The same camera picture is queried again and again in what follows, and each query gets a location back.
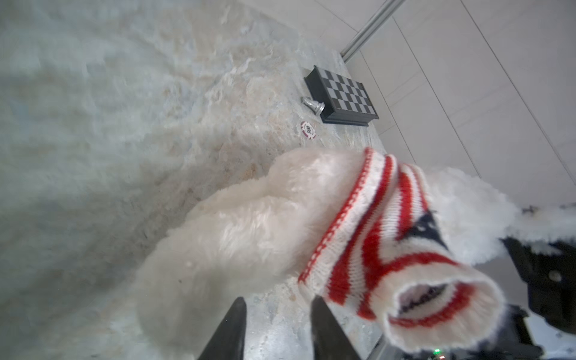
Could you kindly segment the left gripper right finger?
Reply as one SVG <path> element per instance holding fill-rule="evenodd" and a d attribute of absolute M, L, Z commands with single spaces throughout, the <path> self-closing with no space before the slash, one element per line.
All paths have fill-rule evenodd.
<path fill-rule="evenodd" d="M 315 360 L 360 360 L 359 354 L 320 296 L 316 296 L 311 303 L 310 324 Z"/>

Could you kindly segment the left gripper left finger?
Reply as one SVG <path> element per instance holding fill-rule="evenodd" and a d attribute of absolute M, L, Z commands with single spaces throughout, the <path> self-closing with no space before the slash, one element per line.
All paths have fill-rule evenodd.
<path fill-rule="evenodd" d="M 244 298 L 238 297 L 226 312 L 198 360 L 243 360 L 247 312 Z"/>

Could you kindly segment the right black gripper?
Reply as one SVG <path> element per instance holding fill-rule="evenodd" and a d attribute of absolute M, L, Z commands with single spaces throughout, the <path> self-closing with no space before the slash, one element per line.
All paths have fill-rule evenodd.
<path fill-rule="evenodd" d="M 575 333 L 575 246 L 552 243 L 558 254 L 533 253 L 515 238 L 502 240 L 522 281 L 529 309 L 555 329 Z"/>

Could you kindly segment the white teddy bear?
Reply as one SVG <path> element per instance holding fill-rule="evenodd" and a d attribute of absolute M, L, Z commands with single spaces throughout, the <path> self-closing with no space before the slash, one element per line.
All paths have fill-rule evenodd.
<path fill-rule="evenodd" d="M 267 175 L 199 202 L 136 273 L 142 331 L 196 355 L 234 299 L 298 280 L 350 194 L 364 151 L 297 148 L 277 157 Z M 421 171 L 443 241 L 476 270 L 504 254 L 508 237 L 535 254 L 575 243 L 572 204 L 521 208 L 458 169 Z"/>

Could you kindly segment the red white striped sweater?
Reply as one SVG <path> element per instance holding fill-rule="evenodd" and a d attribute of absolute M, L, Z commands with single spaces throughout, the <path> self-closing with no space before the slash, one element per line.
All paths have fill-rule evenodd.
<path fill-rule="evenodd" d="M 441 236 L 422 171 L 366 148 L 351 192 L 298 286 L 377 322 L 407 353 L 471 348 L 496 334 L 502 290 L 456 259 Z"/>

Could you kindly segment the small silver metal object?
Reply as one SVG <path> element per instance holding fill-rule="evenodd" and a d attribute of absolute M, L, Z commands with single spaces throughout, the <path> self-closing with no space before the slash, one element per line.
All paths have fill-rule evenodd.
<path fill-rule="evenodd" d="M 301 102 L 308 107 L 315 116 L 319 116 L 325 109 L 325 104 L 310 97 L 302 97 Z"/>

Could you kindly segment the black white chessboard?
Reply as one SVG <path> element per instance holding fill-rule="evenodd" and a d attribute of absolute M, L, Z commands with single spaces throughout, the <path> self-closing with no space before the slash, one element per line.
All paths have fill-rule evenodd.
<path fill-rule="evenodd" d="M 304 82 L 311 98 L 324 104 L 319 113 L 323 123 L 367 127 L 379 118 L 361 82 L 317 66 Z"/>

